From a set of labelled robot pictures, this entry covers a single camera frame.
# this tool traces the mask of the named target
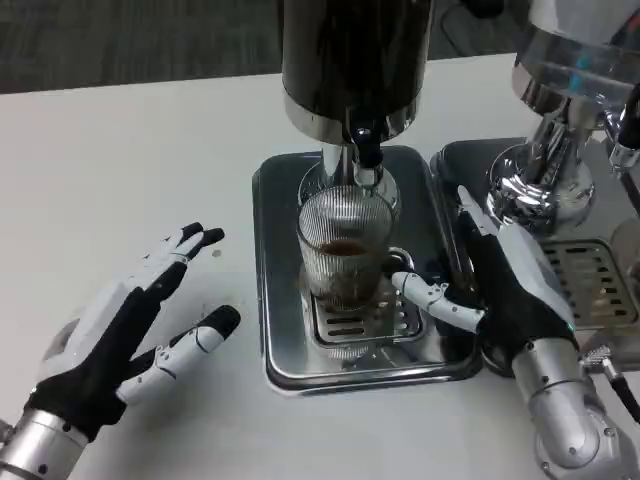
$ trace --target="metal forearm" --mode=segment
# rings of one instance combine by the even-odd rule
[[[640,478],[631,440],[607,417],[570,342],[532,342],[512,369],[536,426],[536,457],[548,477]]]
[[[28,410],[0,449],[0,480],[64,480],[88,443],[55,415]]]

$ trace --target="robotic hand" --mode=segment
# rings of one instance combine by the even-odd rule
[[[240,315],[222,306],[168,345],[131,359],[189,261],[222,238],[219,228],[183,228],[63,327],[22,418],[4,434],[0,428],[0,480],[64,480],[100,428],[117,423],[128,405],[161,394],[229,337]]]
[[[544,252],[520,225],[499,230],[464,187],[460,234],[484,307],[390,257],[387,278],[405,297],[499,349],[536,426],[538,465],[550,479],[640,479],[630,438],[606,414],[579,359],[573,315]]]

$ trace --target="drip tray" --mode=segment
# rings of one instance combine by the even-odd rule
[[[300,272],[300,285],[305,322],[321,347],[336,349],[412,340],[424,331],[420,310],[408,304],[386,279],[380,281],[367,305],[348,312],[322,305],[309,291],[304,268]]]
[[[443,271],[444,232],[427,165],[414,150],[383,148],[402,195],[391,244],[418,273]],[[467,378],[482,361],[473,335],[422,314],[387,281],[365,308],[336,312],[318,303],[301,274],[298,187],[320,152],[280,155],[253,179],[261,345],[270,384],[283,394],[327,393]]]
[[[542,248],[571,305],[577,330],[626,326],[636,321],[629,291],[604,242],[543,242]]]

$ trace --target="robotic finger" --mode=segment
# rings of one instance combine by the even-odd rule
[[[432,317],[454,327],[477,333],[478,323],[486,312],[473,305],[462,305],[448,283],[437,284],[423,279],[399,257],[389,256],[382,266],[384,275],[414,305]]]
[[[155,291],[160,300],[166,300],[180,285],[189,261],[204,247],[223,238],[221,228],[204,230],[200,223],[187,225],[165,238],[155,252],[145,255],[141,267],[125,283],[132,289]]]
[[[215,350],[240,323],[240,314],[223,305],[166,346],[158,346],[133,359],[116,395],[127,405],[162,395],[175,381],[193,370]]]

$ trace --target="coffee grinder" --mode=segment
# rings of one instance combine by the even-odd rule
[[[539,123],[529,138],[455,142],[431,161],[443,191],[462,185],[496,224],[536,236],[584,354],[606,346],[626,369],[640,368],[639,21],[638,0],[534,0],[512,85]],[[441,206],[454,222],[454,201]]]

